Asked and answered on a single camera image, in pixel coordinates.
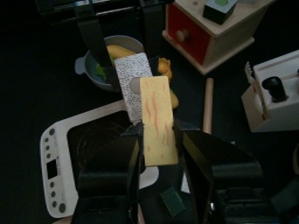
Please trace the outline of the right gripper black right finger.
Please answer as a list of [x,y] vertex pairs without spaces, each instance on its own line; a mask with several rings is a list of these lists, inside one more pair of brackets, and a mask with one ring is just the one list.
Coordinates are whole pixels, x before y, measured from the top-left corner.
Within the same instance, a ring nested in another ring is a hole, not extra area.
[[172,126],[197,224],[281,224],[258,160],[187,122]]

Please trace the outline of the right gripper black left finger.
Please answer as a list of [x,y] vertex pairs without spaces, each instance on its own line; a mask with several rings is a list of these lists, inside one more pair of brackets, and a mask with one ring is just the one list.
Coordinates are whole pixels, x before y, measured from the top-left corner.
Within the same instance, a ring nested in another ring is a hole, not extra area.
[[131,126],[98,151],[79,173],[71,224],[138,224],[144,125]]

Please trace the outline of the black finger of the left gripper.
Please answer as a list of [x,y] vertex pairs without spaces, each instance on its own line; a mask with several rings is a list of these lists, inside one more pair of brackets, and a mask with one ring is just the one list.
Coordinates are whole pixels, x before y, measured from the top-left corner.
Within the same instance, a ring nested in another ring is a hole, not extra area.
[[102,66],[102,69],[107,76],[107,82],[112,85],[112,88],[119,91],[120,86],[118,81],[116,69],[112,66],[111,58],[108,55],[107,43],[104,40],[99,19],[94,11],[92,1],[78,0],[74,3],[74,10],[83,41],[96,62]]
[[139,0],[144,22],[144,49],[154,75],[158,75],[163,24],[163,6],[158,0]]

